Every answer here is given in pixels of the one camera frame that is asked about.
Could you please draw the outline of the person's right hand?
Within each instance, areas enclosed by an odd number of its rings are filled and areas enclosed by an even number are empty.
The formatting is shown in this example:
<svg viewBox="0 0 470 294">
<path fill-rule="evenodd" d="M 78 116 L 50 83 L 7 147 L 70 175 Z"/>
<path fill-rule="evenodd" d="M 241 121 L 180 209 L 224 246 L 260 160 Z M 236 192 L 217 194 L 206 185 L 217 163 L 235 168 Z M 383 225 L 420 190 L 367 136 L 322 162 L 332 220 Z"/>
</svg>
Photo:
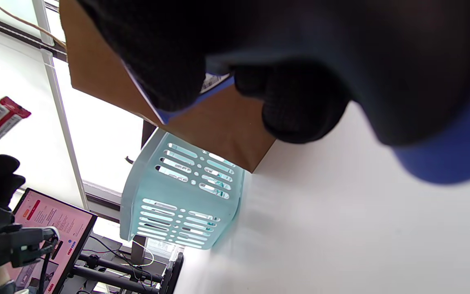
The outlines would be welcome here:
<svg viewBox="0 0 470 294">
<path fill-rule="evenodd" d="M 470 0 L 80 0 L 164 120 L 205 74 L 315 141 L 350 100 L 389 146 L 470 144 Z"/>
</svg>

